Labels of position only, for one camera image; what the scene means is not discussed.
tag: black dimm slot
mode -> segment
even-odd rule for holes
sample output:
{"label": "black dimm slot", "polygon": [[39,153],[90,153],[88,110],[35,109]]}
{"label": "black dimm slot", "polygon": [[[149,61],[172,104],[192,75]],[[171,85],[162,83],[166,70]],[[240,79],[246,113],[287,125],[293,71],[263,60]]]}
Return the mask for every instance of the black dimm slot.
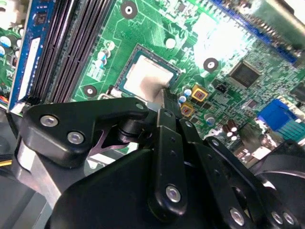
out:
{"label": "black dimm slot", "polygon": [[59,73],[56,76],[56,80],[54,82],[53,90],[50,96],[50,102],[58,103],[59,96],[61,94],[62,88],[67,81],[67,77],[73,77],[72,75],[68,75],[71,65],[74,61],[73,54],[77,52],[78,47],[82,41],[82,37],[84,32],[86,31],[86,27],[90,16],[94,10],[94,6],[98,0],[90,0],[84,7],[84,11],[81,16],[78,18],[78,22],[74,27],[72,32],[69,46],[67,51],[64,54],[64,57],[61,60],[61,67],[59,69]]}
{"label": "black dimm slot", "polygon": [[90,53],[92,52],[92,48],[94,47],[94,43],[96,42],[96,39],[101,31],[101,27],[104,26],[104,24],[106,23],[108,17],[109,17],[109,13],[105,14],[104,12],[110,12],[112,7],[114,6],[115,1],[105,1],[104,4],[101,5],[101,10],[98,12],[98,18],[97,21],[94,24],[93,30],[92,30],[92,34],[94,34],[94,38],[93,39],[89,39],[88,42],[86,43],[86,45],[84,46],[83,52],[79,53],[79,64],[77,66],[77,69],[75,71],[75,76],[77,77],[73,77],[72,81],[70,84],[66,85],[67,90],[64,90],[66,92],[66,95],[63,96],[63,103],[69,102],[72,96],[73,91],[75,90],[75,86],[77,85],[79,78],[81,76],[81,73],[83,71],[83,68],[87,62],[87,59],[90,55]]}
{"label": "black dimm slot", "polygon": [[78,2],[79,0],[62,0],[54,14],[52,27],[44,44],[46,51],[43,53],[43,61],[40,61],[38,67],[37,84],[33,93],[34,96],[38,96],[42,101],[46,99],[50,89],[55,67]]}
{"label": "black dimm slot", "polygon": [[67,65],[61,69],[61,84],[56,88],[56,93],[52,94],[52,102],[62,103],[70,100],[71,94],[82,73],[82,69],[92,51],[94,42],[109,15],[108,12],[110,11],[110,8],[115,2],[106,0],[97,1],[95,3],[96,4],[92,5],[97,6],[94,7],[90,17],[85,20],[88,21],[88,25],[85,27],[81,39],[78,40],[77,47],[75,48],[74,43],[74,49],[71,48],[71,55],[66,56],[66,61],[64,63],[67,63]]}

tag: solid capacitor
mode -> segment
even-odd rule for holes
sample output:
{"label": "solid capacitor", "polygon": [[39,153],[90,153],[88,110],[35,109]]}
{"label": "solid capacitor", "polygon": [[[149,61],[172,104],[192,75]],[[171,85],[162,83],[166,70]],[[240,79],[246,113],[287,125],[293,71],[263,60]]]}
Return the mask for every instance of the solid capacitor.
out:
{"label": "solid capacitor", "polygon": [[183,93],[184,93],[184,95],[186,96],[186,97],[188,97],[188,96],[191,96],[191,94],[192,94],[192,90],[191,90],[191,88],[189,87],[189,86],[183,86],[182,87],[182,90],[183,90]]}
{"label": "solid capacitor", "polygon": [[216,120],[212,114],[205,114],[204,119],[205,119],[206,123],[208,124],[208,126],[215,125]]}
{"label": "solid capacitor", "polygon": [[236,125],[236,123],[235,123],[235,121],[233,119],[229,119],[227,121],[227,124],[228,124],[228,126],[229,126],[229,128],[230,128],[230,130],[232,132],[236,132],[237,131],[237,125]]}

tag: capacitor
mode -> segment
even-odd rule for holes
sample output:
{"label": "capacitor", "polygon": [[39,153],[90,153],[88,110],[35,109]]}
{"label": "capacitor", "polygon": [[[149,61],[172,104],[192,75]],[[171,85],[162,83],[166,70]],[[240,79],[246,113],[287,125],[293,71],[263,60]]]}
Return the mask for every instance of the capacitor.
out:
{"label": "capacitor", "polygon": [[173,49],[176,46],[176,41],[173,38],[169,38],[165,42],[165,47],[168,49]]}
{"label": "capacitor", "polygon": [[237,139],[237,136],[236,136],[236,135],[233,135],[233,136],[231,137],[231,141],[236,141],[236,139]]}
{"label": "capacitor", "polygon": [[184,96],[183,93],[179,93],[179,94],[178,94],[178,101],[179,101],[181,104],[183,104],[183,103],[186,102],[186,97]]}
{"label": "capacitor", "polygon": [[5,49],[0,45],[0,56],[5,55]]}
{"label": "capacitor", "polygon": [[24,34],[24,28],[20,28],[20,29],[18,30],[18,33],[19,33],[21,36],[23,36],[23,34]]}
{"label": "capacitor", "polygon": [[233,135],[227,124],[223,125],[223,131],[226,133],[227,137],[231,137]]}
{"label": "capacitor", "polygon": [[186,86],[183,86],[182,87],[182,90],[183,90],[183,93],[186,97],[189,97],[192,95],[192,90],[191,90],[191,87],[186,85]]}
{"label": "capacitor", "polygon": [[21,47],[21,39],[18,39],[18,40],[16,41],[16,44],[17,44],[18,47]]}
{"label": "capacitor", "polygon": [[15,51],[15,56],[16,56],[16,57],[19,57],[19,54],[20,54],[19,50],[16,50],[16,51]]}
{"label": "capacitor", "polygon": [[206,123],[208,124],[208,126],[215,125],[215,118],[212,114],[205,114],[204,119],[205,119]]}
{"label": "capacitor", "polygon": [[97,67],[97,68],[103,68],[103,66],[104,66],[104,63],[101,60],[96,60],[94,64],[95,64],[95,67]]}
{"label": "capacitor", "polygon": [[233,119],[229,119],[227,121],[227,124],[228,124],[228,126],[229,126],[229,128],[230,128],[230,130],[232,132],[236,132],[237,131],[237,125],[236,125],[236,123],[235,123],[235,121]]}
{"label": "capacitor", "polygon": [[0,37],[0,43],[5,48],[10,48],[11,47],[11,40],[6,36]]}

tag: black metal arm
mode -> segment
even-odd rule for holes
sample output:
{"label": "black metal arm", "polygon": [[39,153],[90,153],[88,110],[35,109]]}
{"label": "black metal arm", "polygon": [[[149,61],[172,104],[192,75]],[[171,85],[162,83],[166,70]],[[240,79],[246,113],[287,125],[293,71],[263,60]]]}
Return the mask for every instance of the black metal arm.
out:
{"label": "black metal arm", "polygon": [[[157,112],[135,98],[31,108],[16,177],[52,207],[50,228],[300,228],[216,138],[204,142],[162,90]],[[88,155],[139,149],[85,177]]]}

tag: screw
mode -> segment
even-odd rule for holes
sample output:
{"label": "screw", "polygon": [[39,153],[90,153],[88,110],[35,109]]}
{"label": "screw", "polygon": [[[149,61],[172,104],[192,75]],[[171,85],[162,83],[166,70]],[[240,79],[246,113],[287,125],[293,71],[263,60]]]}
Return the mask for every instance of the screw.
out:
{"label": "screw", "polygon": [[190,123],[189,121],[186,121],[185,124],[186,124],[188,127],[192,127],[192,123]]}
{"label": "screw", "polygon": [[215,146],[219,146],[219,143],[215,139],[213,139],[212,142]]}
{"label": "screw", "polygon": [[295,224],[294,219],[293,219],[290,215],[288,215],[288,213],[284,212],[284,213],[283,213],[283,216],[284,216],[284,218],[286,219],[286,221],[287,221],[288,223],[290,223],[291,225],[294,225],[294,224]]}
{"label": "screw", "polygon": [[174,186],[169,185],[166,187],[166,195],[171,202],[178,203],[181,200],[181,194]]}
{"label": "screw", "polygon": [[139,109],[141,109],[141,110],[144,109],[144,107],[142,106],[142,104],[136,103],[135,105],[136,105]]}
{"label": "screw", "polygon": [[72,131],[68,133],[68,141],[72,144],[78,145],[84,141],[84,136],[79,132]]}
{"label": "screw", "polygon": [[283,224],[283,219],[275,211],[271,212],[271,215],[278,224]]}
{"label": "screw", "polygon": [[57,118],[51,115],[45,115],[40,118],[40,122],[42,125],[47,126],[47,127],[54,127],[58,124]]}
{"label": "screw", "polygon": [[238,225],[240,225],[240,226],[244,225],[244,218],[243,218],[242,214],[240,214],[240,212],[236,208],[232,208],[230,210],[230,214]]}

